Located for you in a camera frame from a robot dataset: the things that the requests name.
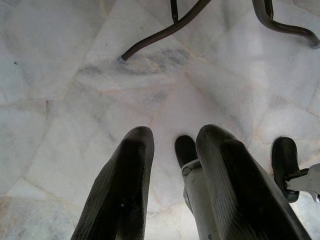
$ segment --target marble floor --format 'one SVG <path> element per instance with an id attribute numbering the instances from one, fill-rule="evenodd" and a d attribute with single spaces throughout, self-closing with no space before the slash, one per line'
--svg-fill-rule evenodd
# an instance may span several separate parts
<path id="1" fill-rule="evenodd" d="M 300 168 L 319 163 L 320 49 L 268 30 L 251 1 L 214 0 L 187 27 L 135 54 L 171 24 L 170 1 L 0 0 L 0 239 L 67 240 L 93 181 L 133 127 L 155 153 L 146 240 L 196 240 L 175 139 L 216 124 L 272 174 L 278 136 Z M 183 15 L 195 0 L 179 1 Z M 275 19 L 320 36 L 320 2 L 274 0 Z M 320 204 L 292 205 L 313 240 Z"/>

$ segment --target dark metal rod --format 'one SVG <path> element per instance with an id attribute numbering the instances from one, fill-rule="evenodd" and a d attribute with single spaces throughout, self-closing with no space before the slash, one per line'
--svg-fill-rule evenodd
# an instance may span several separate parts
<path id="1" fill-rule="evenodd" d="M 176 24 L 179 20 L 177 0 L 171 0 L 171 15 L 173 23 Z"/>
<path id="2" fill-rule="evenodd" d="M 256 17 L 264 26 L 266 26 L 268 29 L 271 29 L 280 33 L 294 34 L 294 35 L 301 36 L 306 40 L 308 40 L 310 45 L 314 49 L 320 48 L 319 38 L 309 29 L 299 27 L 299 26 L 286 25 L 286 24 L 282 24 L 272 20 L 270 16 L 267 14 L 266 5 L 265 5 L 266 2 L 267 4 L 272 5 L 272 0 L 252 0 Z"/>
<path id="3" fill-rule="evenodd" d="M 166 29 L 159 31 L 141 41 L 133 45 L 129 48 L 122 56 L 121 58 L 126 61 L 128 58 L 130 58 L 133 54 L 138 52 L 140 49 L 143 49 L 144 47 L 153 44 L 161 39 L 164 39 L 178 30 L 182 29 L 185 25 L 190 23 L 204 8 L 205 6 L 210 2 L 211 0 L 198 0 L 198 2 L 191 8 L 191 10 L 183 16 L 180 20 L 177 21 L 177 23 L 174 23 L 173 25 L 167 27 Z"/>
<path id="4" fill-rule="evenodd" d="M 274 19 L 274 7 L 272 5 L 272 0 L 264 0 L 264 6 L 269 18 Z"/>

